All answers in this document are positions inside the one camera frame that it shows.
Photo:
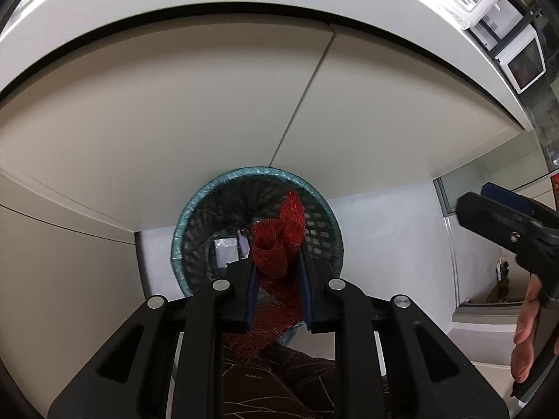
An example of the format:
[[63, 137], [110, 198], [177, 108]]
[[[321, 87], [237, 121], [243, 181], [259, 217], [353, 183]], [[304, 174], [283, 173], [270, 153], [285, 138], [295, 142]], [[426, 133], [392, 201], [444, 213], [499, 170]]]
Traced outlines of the person's right hand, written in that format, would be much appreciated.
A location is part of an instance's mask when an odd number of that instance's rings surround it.
[[523, 383], [529, 376], [535, 361], [536, 319], [540, 311], [539, 293], [542, 284], [539, 278], [531, 275], [526, 297], [518, 315], [515, 330], [515, 349], [511, 353], [511, 376], [517, 383]]

